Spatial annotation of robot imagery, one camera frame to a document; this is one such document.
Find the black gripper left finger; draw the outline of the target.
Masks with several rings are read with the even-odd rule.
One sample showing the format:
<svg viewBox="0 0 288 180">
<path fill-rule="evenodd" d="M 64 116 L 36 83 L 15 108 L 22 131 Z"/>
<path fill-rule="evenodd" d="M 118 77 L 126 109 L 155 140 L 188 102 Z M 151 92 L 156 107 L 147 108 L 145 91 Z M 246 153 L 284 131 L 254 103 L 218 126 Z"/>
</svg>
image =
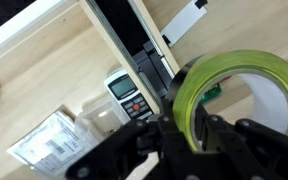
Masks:
<svg viewBox="0 0 288 180">
<path fill-rule="evenodd" d="M 162 110 L 162 119 L 164 121 L 168 122 L 174 120 L 171 103 L 168 99 L 162 100 L 161 110 Z"/>
</svg>

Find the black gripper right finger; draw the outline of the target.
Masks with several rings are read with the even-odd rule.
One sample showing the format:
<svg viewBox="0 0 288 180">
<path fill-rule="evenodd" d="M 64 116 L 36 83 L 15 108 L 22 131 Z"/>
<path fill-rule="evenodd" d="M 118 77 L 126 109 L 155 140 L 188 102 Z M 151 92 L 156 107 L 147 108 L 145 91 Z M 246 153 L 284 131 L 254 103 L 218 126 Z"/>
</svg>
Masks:
<svg viewBox="0 0 288 180">
<path fill-rule="evenodd" d="M 195 135 L 201 147 L 209 145 L 212 129 L 209 125 L 209 114 L 202 104 L 198 104 L 195 110 Z"/>
</svg>

